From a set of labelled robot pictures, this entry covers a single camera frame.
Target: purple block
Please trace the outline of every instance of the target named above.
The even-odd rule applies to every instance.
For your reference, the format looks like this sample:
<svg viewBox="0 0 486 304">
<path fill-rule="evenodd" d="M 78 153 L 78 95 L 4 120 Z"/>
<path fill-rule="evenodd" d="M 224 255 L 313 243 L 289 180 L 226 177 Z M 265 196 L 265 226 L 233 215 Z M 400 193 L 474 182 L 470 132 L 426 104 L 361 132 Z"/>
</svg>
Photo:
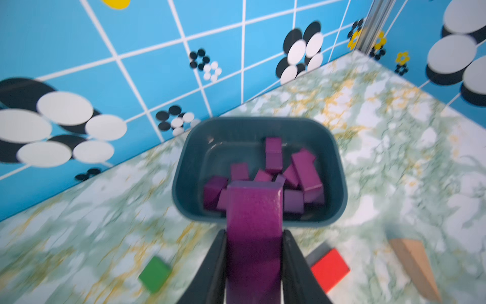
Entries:
<svg viewBox="0 0 486 304">
<path fill-rule="evenodd" d="M 263 170 L 258 170 L 257 175 L 255 175 L 255 179 L 253 181 L 272 181 L 273 176 L 271 174 L 266 173 Z"/>
<path fill-rule="evenodd" d="M 224 176 L 213 176 L 204 185 L 204 209 L 215 210 L 218 205 L 221 190 L 228 185 L 228 179 Z"/>
<path fill-rule="evenodd" d="M 216 210 L 218 211 L 226 211 L 226 208 L 229 203 L 229 192 L 227 189 L 221 190 L 221 194 L 219 195 L 218 205 L 216 206 Z"/>
<path fill-rule="evenodd" d="M 299 190 L 285 189 L 283 191 L 283 211 L 304 214 L 304 193 Z"/>
<path fill-rule="evenodd" d="M 234 180 L 250 180 L 248 164 L 246 162 L 231 164 L 231 181 Z"/>
<path fill-rule="evenodd" d="M 282 173 L 283 159 L 281 153 L 267 153 L 265 170 L 271 174 Z"/>
<path fill-rule="evenodd" d="M 314 164 L 305 152 L 293 153 L 292 163 L 297 171 L 297 176 L 299 176 L 299 184 L 304 191 L 304 202 L 312 202 L 324 191 Z"/>
<path fill-rule="evenodd" d="M 228 191 L 226 302 L 280 304 L 283 190 L 235 181 Z"/>
<path fill-rule="evenodd" d="M 281 187 L 283 187 L 283 185 L 285 184 L 285 177 L 283 177 L 282 175 L 279 174 L 275 178 L 275 182 L 279 183 L 281 185 Z"/>
<path fill-rule="evenodd" d="M 282 154 L 282 139 L 280 137 L 267 137 L 265 139 L 265 153 Z"/>
<path fill-rule="evenodd" d="M 314 160 L 317 158 L 314 154 L 312 154 L 309 150 L 307 150 L 306 148 L 302 148 L 300 150 L 300 152 L 303 152 L 304 154 L 307 154 L 307 156 L 309 157 L 309 159 L 311 160 L 311 162 L 314 162 Z"/>
<path fill-rule="evenodd" d="M 299 176 L 297 175 L 294 164 L 290 164 L 282 175 L 285 177 L 285 182 L 289 187 L 295 189 L 299 186 Z"/>
</svg>

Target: triangular block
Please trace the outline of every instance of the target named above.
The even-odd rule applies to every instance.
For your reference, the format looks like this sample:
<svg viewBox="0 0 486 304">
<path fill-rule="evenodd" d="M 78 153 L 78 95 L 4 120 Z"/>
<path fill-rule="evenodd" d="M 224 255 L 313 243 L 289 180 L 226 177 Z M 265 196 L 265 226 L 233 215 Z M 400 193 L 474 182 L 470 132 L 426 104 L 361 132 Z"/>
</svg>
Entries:
<svg viewBox="0 0 486 304">
<path fill-rule="evenodd" d="M 418 292 L 427 300 L 442 302 L 434 273 L 421 241 L 395 238 L 388 241 Z"/>
</svg>

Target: yellow flower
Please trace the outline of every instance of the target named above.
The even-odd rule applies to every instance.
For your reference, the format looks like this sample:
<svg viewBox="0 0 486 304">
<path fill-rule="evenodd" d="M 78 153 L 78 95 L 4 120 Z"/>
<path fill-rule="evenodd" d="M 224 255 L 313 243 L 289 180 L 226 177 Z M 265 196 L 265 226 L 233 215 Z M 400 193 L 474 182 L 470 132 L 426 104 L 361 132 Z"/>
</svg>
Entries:
<svg viewBox="0 0 486 304">
<path fill-rule="evenodd" d="M 349 47 L 350 50 L 354 50 L 356 47 L 356 44 L 358 43 L 358 38 L 361 35 L 361 30 L 355 31 L 353 36 L 351 36 L 351 40 L 349 40 L 349 43 L 347 44 L 347 47 Z"/>
<path fill-rule="evenodd" d="M 385 33 L 381 31 L 376 39 L 375 50 L 381 49 L 386 43 Z"/>
<path fill-rule="evenodd" d="M 410 60 L 410 57 L 408 55 L 408 52 L 400 52 L 397 55 L 397 59 L 395 60 L 397 63 L 400 63 L 400 65 L 404 65 Z"/>
</svg>

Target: green block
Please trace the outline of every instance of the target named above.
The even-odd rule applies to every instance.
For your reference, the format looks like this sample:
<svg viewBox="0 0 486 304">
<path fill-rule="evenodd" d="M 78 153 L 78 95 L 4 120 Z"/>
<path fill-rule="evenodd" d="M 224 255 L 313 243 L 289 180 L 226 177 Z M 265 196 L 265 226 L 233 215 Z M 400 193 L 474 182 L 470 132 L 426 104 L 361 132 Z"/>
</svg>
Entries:
<svg viewBox="0 0 486 304">
<path fill-rule="evenodd" d="M 151 293 L 156 293 L 167 281 L 171 272 L 172 269 L 169 266 L 154 256 L 139 275 L 139 280 Z"/>
</svg>

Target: plastic tub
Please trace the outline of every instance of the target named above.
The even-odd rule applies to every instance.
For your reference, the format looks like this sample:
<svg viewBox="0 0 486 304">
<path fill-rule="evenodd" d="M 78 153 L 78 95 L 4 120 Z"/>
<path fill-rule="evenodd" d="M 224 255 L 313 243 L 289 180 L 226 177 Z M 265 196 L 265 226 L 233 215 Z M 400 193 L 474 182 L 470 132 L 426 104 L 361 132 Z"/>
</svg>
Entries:
<svg viewBox="0 0 486 304">
<path fill-rule="evenodd" d="M 317 156 L 315 167 L 324 184 L 325 205 L 306 204 L 304 215 L 284 214 L 286 227 L 322 227 L 335 222 L 347 204 L 341 158 L 332 134 L 306 118 L 220 117 L 203 121 L 187 136 L 175 172 L 172 196 L 191 220 L 226 223 L 226 215 L 203 209 L 203 187 L 213 175 L 230 177 L 230 165 L 247 162 L 250 179 L 265 168 L 265 138 L 282 138 L 283 168 L 302 147 Z"/>
</svg>

